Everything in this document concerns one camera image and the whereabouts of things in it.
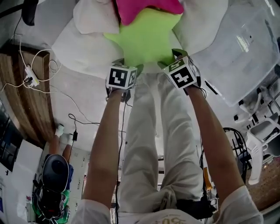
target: forearm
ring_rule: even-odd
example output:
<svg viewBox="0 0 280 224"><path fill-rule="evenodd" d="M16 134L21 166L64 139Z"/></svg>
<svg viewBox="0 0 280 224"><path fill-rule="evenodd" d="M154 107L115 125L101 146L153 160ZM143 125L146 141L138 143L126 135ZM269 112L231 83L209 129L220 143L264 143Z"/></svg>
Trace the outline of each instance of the forearm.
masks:
<svg viewBox="0 0 280 224"><path fill-rule="evenodd" d="M111 206L118 174L119 105L122 93L112 93L98 128L87 173L84 199Z"/></svg>
<svg viewBox="0 0 280 224"><path fill-rule="evenodd" d="M188 88L187 92L199 124L209 173L217 187L219 197L223 201L244 183L228 137L203 94L194 87Z"/></svg>

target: green plush star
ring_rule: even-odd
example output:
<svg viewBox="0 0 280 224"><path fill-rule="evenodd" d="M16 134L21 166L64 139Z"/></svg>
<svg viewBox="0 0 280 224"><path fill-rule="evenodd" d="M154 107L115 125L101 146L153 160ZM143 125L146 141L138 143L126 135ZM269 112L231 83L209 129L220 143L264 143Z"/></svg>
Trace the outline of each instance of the green plush star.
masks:
<svg viewBox="0 0 280 224"><path fill-rule="evenodd" d="M151 8L143 9L128 26L120 25L119 34L104 36L116 42L124 53L125 65L137 66L148 62L174 62L169 32L181 15Z"/></svg>

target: power strip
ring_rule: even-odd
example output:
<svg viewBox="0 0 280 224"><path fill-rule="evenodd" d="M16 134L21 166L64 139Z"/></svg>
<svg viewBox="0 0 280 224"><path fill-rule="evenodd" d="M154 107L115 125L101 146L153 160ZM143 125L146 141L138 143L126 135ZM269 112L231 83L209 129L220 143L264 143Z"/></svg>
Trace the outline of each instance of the power strip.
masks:
<svg viewBox="0 0 280 224"><path fill-rule="evenodd" d="M29 65L25 68L25 72L26 77L24 80L29 79L29 81L31 81L31 84L29 84L28 87L38 86L40 84L38 78Z"/></svg>

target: leg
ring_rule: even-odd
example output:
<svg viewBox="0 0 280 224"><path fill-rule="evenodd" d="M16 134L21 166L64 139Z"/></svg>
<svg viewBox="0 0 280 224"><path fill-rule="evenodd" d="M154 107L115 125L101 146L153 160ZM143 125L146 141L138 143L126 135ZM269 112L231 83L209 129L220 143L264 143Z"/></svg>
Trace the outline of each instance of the leg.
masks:
<svg viewBox="0 0 280 224"><path fill-rule="evenodd" d="M49 154L58 154L58 149L59 149L59 144L60 144L60 138L55 135L49 145Z"/></svg>
<svg viewBox="0 0 280 224"><path fill-rule="evenodd" d="M66 145L66 147L65 147L65 149L62 153L62 156L66 159L66 161L68 163L69 163L69 160L70 160L72 145L73 145L73 135L69 134L67 145Z"/></svg>
<svg viewBox="0 0 280 224"><path fill-rule="evenodd" d="M164 133L164 170L162 188L171 186L176 199L199 200L203 172L193 137L192 121L181 93L159 74L161 119Z"/></svg>
<svg viewBox="0 0 280 224"><path fill-rule="evenodd" d="M49 154L58 154L59 152L59 144L60 144L60 136L64 132L64 126L62 124L59 124L56 128L56 133L49 145Z"/></svg>
<svg viewBox="0 0 280 224"><path fill-rule="evenodd" d="M153 212L155 194L158 193L158 154L154 138L156 116L147 78L140 77L135 88L118 191L119 212Z"/></svg>

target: sleeve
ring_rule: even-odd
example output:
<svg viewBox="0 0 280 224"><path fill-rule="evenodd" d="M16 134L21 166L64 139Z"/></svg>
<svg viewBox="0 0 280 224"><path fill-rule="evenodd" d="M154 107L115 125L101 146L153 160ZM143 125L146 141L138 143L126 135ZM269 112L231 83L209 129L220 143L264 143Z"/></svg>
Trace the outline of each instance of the sleeve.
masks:
<svg viewBox="0 0 280 224"><path fill-rule="evenodd" d="M110 224L110 210L92 200L81 200L71 224Z"/></svg>
<svg viewBox="0 0 280 224"><path fill-rule="evenodd" d="M246 186L231 193L220 210L217 224L263 224L263 215L258 211Z"/></svg>

